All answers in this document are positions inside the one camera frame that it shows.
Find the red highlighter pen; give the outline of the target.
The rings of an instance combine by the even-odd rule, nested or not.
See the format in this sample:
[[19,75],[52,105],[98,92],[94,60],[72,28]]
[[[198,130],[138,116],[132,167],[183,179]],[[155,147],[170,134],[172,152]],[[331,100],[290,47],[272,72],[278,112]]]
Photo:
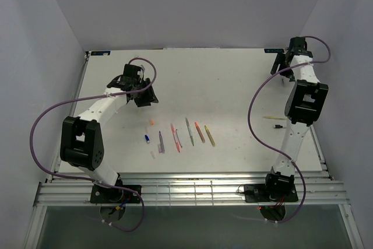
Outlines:
[[178,153],[180,153],[181,152],[181,147],[180,147],[179,141],[178,141],[177,136],[176,136],[175,128],[174,128],[172,123],[170,124],[170,127],[171,127],[171,132],[172,132],[172,135],[173,135],[173,138],[174,138],[176,149],[177,149]]

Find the green label clear pen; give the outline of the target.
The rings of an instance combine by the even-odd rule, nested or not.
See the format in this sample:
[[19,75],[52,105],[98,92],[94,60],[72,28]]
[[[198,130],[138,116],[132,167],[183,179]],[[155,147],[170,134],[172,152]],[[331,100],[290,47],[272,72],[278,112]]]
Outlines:
[[191,144],[192,144],[192,146],[195,146],[195,142],[194,142],[194,139],[193,139],[191,126],[190,126],[190,123],[189,123],[189,120],[188,120],[187,117],[185,117],[185,122],[186,122],[186,127],[187,127],[187,130],[188,130],[188,134],[189,134],[189,138],[190,138]]

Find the purple highlighter pen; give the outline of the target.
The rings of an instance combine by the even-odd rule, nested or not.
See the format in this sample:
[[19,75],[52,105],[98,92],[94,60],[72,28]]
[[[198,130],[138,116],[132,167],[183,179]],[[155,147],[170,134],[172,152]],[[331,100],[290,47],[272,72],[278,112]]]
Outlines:
[[161,131],[159,131],[159,141],[160,141],[160,145],[161,145],[161,148],[163,150],[163,153],[165,153],[165,148],[164,148],[164,142],[163,142],[163,136],[161,134]]

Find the purple highlighter cap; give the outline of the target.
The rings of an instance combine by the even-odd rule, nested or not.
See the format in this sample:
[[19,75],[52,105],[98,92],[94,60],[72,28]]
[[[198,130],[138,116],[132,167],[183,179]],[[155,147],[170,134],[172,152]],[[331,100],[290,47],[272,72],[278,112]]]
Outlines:
[[158,144],[157,147],[158,147],[158,151],[159,151],[159,153],[163,153],[163,150],[162,150],[162,148],[161,148],[161,145]]

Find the orange highlighter pen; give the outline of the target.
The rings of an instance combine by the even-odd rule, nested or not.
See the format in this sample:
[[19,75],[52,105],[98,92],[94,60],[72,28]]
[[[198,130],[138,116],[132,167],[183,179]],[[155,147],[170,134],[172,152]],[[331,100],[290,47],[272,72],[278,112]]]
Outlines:
[[201,131],[201,128],[200,128],[200,126],[199,126],[199,124],[198,124],[197,122],[195,122],[195,127],[196,127],[196,130],[197,130],[197,132],[198,132],[198,135],[199,135],[199,137],[200,137],[202,143],[205,143],[205,137],[203,136],[203,133],[202,133],[202,131]]

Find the yellow highlighter pen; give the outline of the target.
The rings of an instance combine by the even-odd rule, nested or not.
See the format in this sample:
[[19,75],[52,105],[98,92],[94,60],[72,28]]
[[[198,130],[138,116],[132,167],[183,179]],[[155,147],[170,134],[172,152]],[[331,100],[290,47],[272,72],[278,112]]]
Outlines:
[[216,146],[216,143],[215,143],[215,141],[214,141],[214,139],[213,139],[213,137],[212,137],[212,134],[211,134],[209,128],[207,127],[207,125],[204,125],[204,128],[205,128],[205,131],[206,131],[207,137],[209,138],[209,141],[210,141],[211,145],[212,145],[213,147],[215,147],[215,146]]

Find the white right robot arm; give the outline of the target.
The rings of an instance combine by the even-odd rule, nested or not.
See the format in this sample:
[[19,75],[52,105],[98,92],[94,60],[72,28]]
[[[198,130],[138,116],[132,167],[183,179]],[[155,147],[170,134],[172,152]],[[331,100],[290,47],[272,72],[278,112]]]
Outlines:
[[293,164],[298,159],[310,126],[320,117],[329,91],[329,86],[316,77],[310,51],[296,51],[294,55],[286,54],[284,57],[291,58],[290,62],[299,70],[284,110],[287,123],[281,152],[263,186],[264,196],[271,201],[292,195],[295,190]]

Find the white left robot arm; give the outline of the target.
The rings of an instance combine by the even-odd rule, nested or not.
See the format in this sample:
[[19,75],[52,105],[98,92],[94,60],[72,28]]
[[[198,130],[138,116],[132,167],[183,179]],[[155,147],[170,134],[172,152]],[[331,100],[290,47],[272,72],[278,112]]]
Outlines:
[[86,111],[76,117],[66,117],[62,123],[61,160],[83,171],[103,187],[104,196],[111,202],[119,201],[124,189],[120,175],[104,158],[102,128],[131,100],[138,107],[157,103],[152,83],[149,78],[133,85],[112,81]]

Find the dark blue corner sticker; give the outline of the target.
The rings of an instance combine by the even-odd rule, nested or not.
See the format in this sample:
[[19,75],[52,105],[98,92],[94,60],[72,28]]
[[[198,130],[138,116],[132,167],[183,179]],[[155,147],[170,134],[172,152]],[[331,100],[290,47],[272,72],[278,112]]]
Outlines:
[[264,48],[263,50],[267,54],[270,54],[270,53],[284,53],[283,48]]
[[90,52],[91,56],[107,56],[110,54],[111,54],[111,51],[91,51]]

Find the dark blue left corner sticker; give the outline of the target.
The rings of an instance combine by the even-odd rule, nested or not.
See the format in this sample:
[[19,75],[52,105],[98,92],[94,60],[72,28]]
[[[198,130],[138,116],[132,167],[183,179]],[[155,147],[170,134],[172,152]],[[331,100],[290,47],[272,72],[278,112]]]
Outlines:
[[110,54],[111,54],[111,51],[91,51],[90,52],[91,56],[107,56]]

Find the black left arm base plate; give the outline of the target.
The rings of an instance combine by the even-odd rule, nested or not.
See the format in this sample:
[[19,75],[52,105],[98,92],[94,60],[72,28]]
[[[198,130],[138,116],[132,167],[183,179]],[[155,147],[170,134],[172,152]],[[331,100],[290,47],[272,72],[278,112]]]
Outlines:
[[127,201],[129,204],[139,204],[139,195],[141,194],[142,186],[124,185],[124,187],[136,191],[137,194],[134,194],[131,191],[94,185],[92,187],[89,202],[91,204],[121,204]]

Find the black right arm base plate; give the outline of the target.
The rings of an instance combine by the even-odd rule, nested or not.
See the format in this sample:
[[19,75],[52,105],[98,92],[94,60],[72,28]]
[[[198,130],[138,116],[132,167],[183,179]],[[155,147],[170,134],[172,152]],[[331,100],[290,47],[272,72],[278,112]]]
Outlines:
[[265,183],[245,184],[246,202],[298,202],[293,178],[275,177],[268,174]]

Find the aluminium frame rail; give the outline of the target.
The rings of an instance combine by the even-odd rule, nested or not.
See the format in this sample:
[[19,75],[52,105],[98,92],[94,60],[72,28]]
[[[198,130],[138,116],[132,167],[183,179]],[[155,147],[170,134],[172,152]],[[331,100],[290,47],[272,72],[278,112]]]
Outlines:
[[[325,171],[305,174],[306,205],[347,204],[342,181]],[[146,206],[241,206],[245,184],[264,183],[264,173],[126,174],[123,182],[141,185]],[[88,206],[92,184],[85,180],[54,178],[41,183],[35,206]]]

